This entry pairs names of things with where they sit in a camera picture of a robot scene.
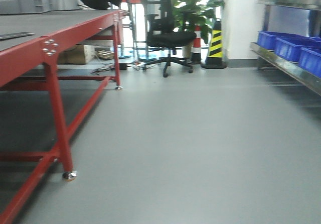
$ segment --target black office chair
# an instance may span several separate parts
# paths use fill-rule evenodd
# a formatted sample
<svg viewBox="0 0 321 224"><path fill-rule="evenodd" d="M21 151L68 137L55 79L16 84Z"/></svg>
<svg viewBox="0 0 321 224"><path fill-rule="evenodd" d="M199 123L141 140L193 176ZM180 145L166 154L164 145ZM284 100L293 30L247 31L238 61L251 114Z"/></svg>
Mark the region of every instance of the black office chair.
<svg viewBox="0 0 321 224"><path fill-rule="evenodd" d="M163 70L163 77L168 77L166 72L171 62L189 67L189 73L193 72L193 66L188 64L185 58L172 57L176 55L176 47L182 47L190 44L195 38L194 32L174 32L174 16L172 13L171 0L141 0L145 17L149 23L149 30L146 36L146 44L151 47L168 48L168 57L151 61L144 64L143 70L147 65L166 62Z"/></svg>

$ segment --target red metal table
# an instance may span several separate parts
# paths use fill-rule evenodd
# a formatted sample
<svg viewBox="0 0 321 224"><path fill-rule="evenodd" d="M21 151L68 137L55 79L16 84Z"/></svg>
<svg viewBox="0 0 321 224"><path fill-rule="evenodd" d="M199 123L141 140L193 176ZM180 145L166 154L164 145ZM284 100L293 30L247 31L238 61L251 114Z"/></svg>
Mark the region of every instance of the red metal table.
<svg viewBox="0 0 321 224"><path fill-rule="evenodd" d="M12 223L43 175L53 162L62 163L65 180L73 180L69 141L85 116L94 106L109 81L116 82L120 90L117 45L122 31L124 11L57 11L34 15L0 16L0 33L34 32L35 35L0 41L0 90L47 90L54 114L57 142L48 152L0 152L0 161L37 162L36 168L0 214L0 224ZM110 28L111 36L95 36ZM57 75L60 52L86 40L113 40L114 76L64 76ZM27 71L43 64L45 76L22 77ZM99 80L100 85L67 126L59 80Z"/></svg>

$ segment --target gray table top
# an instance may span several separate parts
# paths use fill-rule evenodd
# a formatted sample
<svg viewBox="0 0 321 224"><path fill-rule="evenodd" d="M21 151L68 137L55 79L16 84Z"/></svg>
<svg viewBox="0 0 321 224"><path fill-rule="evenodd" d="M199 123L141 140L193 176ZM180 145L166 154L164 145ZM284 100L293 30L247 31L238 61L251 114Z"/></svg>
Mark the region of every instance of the gray table top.
<svg viewBox="0 0 321 224"><path fill-rule="evenodd" d="M0 34L33 32L32 36L0 41L0 51L113 11L52 11L42 14L0 15Z"/></svg>

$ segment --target green leaves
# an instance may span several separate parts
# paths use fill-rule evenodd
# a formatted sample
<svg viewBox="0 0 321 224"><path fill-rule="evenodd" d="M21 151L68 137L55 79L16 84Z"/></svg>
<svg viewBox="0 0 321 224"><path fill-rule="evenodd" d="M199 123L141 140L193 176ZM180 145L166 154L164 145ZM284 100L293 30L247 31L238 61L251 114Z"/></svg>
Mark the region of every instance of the green leaves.
<svg viewBox="0 0 321 224"><path fill-rule="evenodd" d="M201 37L208 43L209 34L212 33L212 20L216 19L215 7L224 6L224 1L219 0L172 0L174 4L173 14L176 19L175 26L180 30L183 25L182 11L193 11L187 22L187 30L194 31L195 25L201 27Z"/></svg>

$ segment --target traffic cone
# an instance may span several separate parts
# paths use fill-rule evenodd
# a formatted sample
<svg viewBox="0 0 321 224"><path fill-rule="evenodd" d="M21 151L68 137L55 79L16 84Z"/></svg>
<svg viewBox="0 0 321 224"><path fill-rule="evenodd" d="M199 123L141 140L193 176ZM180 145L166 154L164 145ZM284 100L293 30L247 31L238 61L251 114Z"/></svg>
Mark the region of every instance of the traffic cone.
<svg viewBox="0 0 321 224"><path fill-rule="evenodd" d="M226 63L222 61L222 56L222 25L221 20L216 19L213 26L209 52L207 54L205 64L201 64L201 67L207 69L226 68Z"/></svg>
<svg viewBox="0 0 321 224"><path fill-rule="evenodd" d="M189 63L191 64L200 64L202 61L201 55L201 27L195 27L196 38L194 39L193 46L191 49L191 58Z"/></svg>

